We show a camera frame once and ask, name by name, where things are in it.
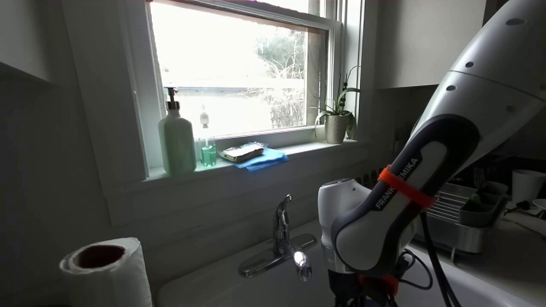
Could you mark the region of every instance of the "potted plant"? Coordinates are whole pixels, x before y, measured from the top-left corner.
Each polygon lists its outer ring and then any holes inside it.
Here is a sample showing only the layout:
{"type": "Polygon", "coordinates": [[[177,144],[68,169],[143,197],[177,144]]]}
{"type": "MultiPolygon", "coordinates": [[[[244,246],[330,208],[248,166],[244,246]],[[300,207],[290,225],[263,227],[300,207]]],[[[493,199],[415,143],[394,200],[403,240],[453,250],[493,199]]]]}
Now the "potted plant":
{"type": "Polygon", "coordinates": [[[356,87],[347,88],[347,81],[351,75],[351,72],[355,66],[349,71],[349,75],[346,76],[345,82],[343,83],[343,89],[339,94],[336,101],[334,101],[334,106],[331,107],[326,104],[327,108],[323,109],[318,108],[320,113],[317,115],[317,118],[314,120],[315,128],[317,127],[318,121],[325,117],[324,129],[326,133],[326,142],[330,144],[341,144],[345,138],[345,132],[349,136],[349,139],[354,139],[357,131],[357,121],[354,118],[354,115],[351,111],[345,110],[345,95],[349,92],[358,92],[360,89],[356,87]]]}

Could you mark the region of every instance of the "window sill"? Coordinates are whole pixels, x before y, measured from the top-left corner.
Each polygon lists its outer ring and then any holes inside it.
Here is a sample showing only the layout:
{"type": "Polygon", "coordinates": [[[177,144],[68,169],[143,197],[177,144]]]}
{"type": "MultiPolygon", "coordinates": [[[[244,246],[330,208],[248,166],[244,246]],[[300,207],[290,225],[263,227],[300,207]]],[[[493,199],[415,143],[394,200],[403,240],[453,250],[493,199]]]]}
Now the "window sill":
{"type": "Polygon", "coordinates": [[[163,168],[151,169],[146,180],[105,191],[111,222],[114,226],[126,225],[263,190],[287,178],[305,180],[314,174],[365,160],[369,143],[346,140],[342,144],[312,142],[279,147],[277,149],[284,151],[290,161],[255,173],[221,159],[211,168],[199,165],[187,176],[169,177],[163,168]]]}

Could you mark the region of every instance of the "cup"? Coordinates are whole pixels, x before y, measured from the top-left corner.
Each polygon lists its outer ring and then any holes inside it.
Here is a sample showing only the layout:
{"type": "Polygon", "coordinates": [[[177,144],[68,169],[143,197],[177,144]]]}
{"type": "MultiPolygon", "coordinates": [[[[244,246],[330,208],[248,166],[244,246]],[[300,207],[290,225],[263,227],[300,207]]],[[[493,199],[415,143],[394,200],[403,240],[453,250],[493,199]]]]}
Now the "cup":
{"type": "Polygon", "coordinates": [[[512,201],[532,202],[537,198],[542,184],[546,180],[546,174],[534,170],[516,169],[512,171],[512,201]]]}

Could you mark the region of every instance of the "chrome faucet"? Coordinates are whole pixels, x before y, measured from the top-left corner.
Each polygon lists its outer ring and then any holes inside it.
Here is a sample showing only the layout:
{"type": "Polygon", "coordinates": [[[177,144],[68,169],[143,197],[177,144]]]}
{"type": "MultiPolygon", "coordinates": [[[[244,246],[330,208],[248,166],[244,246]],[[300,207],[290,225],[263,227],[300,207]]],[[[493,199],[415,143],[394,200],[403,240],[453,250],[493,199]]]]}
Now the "chrome faucet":
{"type": "Polygon", "coordinates": [[[247,278],[252,278],[291,258],[296,267],[299,279],[302,281],[311,279],[313,273],[311,261],[302,249],[316,245],[317,239],[311,234],[302,234],[290,240],[290,224],[288,222],[286,204],[291,200],[292,196],[290,194],[286,195],[275,210],[273,218],[273,247],[241,263],[239,274],[247,278]]]}

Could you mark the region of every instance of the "dish rack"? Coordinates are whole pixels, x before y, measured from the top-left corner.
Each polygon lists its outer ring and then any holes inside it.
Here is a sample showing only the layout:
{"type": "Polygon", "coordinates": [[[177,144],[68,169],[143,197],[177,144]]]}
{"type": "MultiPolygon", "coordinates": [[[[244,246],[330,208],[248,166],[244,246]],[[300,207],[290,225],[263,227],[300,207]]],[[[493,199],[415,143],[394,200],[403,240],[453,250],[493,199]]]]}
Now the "dish rack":
{"type": "MultiPolygon", "coordinates": [[[[451,260],[459,253],[481,253],[484,242],[496,228],[506,206],[508,187],[497,182],[486,182],[480,189],[445,184],[435,195],[434,204],[427,209],[430,236],[435,246],[451,252],[451,260]],[[487,212],[473,212],[468,208],[472,195],[480,196],[491,208],[487,212]],[[482,227],[473,227],[476,222],[482,227]]],[[[424,241],[423,226],[418,223],[415,240],[424,241]]]]}

